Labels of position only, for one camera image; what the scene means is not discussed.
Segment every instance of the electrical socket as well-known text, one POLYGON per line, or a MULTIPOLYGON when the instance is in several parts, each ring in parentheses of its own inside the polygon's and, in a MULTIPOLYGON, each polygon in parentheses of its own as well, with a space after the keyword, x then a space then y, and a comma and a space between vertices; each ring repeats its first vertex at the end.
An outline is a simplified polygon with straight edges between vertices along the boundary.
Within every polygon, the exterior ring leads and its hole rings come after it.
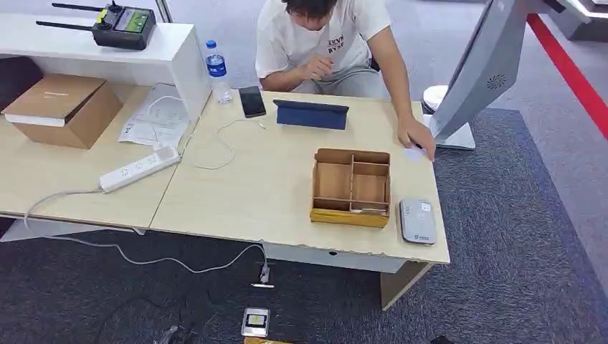
POLYGON ((162 147, 150 156, 104 174, 99 178, 99 185, 104 193, 110 193, 173 166, 180 160, 181 156, 175 148, 162 147))

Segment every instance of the grey device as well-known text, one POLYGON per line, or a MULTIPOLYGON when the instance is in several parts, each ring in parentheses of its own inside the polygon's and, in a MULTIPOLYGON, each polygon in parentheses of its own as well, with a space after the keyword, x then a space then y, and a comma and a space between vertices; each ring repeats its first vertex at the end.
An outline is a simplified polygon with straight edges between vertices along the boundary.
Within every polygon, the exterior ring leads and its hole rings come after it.
POLYGON ((399 202, 401 233, 407 242, 434 244, 437 241, 433 205, 422 199, 402 199, 399 202))
POLYGON ((448 86, 424 91, 424 116, 438 147, 475 149, 468 122, 517 78, 528 14, 568 10, 588 18, 571 0, 487 0, 448 86))
POLYGON ((245 308, 241 334, 245 337, 266 337, 270 311, 264 308, 245 308))

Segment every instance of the red stripe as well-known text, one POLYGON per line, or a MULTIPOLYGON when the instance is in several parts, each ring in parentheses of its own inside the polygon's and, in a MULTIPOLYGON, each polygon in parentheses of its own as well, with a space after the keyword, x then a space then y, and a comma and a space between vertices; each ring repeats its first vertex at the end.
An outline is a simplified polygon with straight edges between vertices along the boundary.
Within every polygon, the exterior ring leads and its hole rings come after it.
POLYGON ((608 106, 595 89, 589 84, 581 70, 574 64, 557 39, 537 14, 528 15, 528 24, 534 31, 539 42, 564 77, 574 95, 579 99, 583 108, 595 122, 604 137, 608 139, 608 106))

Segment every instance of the white t-shirt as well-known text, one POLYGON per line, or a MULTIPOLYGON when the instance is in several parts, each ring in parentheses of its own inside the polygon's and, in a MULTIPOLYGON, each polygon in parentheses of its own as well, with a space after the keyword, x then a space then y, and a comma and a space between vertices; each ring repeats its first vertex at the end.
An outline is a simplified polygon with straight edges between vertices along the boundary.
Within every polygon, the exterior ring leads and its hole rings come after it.
POLYGON ((338 0, 319 31, 294 23, 281 0, 267 0, 257 20, 255 69, 260 79, 303 65, 312 54, 333 60, 332 72, 370 59, 366 41, 391 24, 382 0, 338 0))

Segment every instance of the man's hand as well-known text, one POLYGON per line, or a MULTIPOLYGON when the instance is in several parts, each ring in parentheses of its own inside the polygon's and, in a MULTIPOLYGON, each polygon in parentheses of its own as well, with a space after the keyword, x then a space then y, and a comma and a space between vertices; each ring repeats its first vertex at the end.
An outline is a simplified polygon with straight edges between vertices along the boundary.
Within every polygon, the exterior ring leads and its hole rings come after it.
POLYGON ((413 116, 403 116, 403 118, 399 118, 397 130, 399 140, 406 148, 412 148, 417 143, 427 151, 429 160, 434 161, 435 141, 429 128, 418 122, 413 116))
POLYGON ((300 77, 303 80, 321 80, 331 74, 331 65, 333 62, 328 57, 323 57, 319 54, 313 54, 307 64, 302 64, 298 67, 300 77))

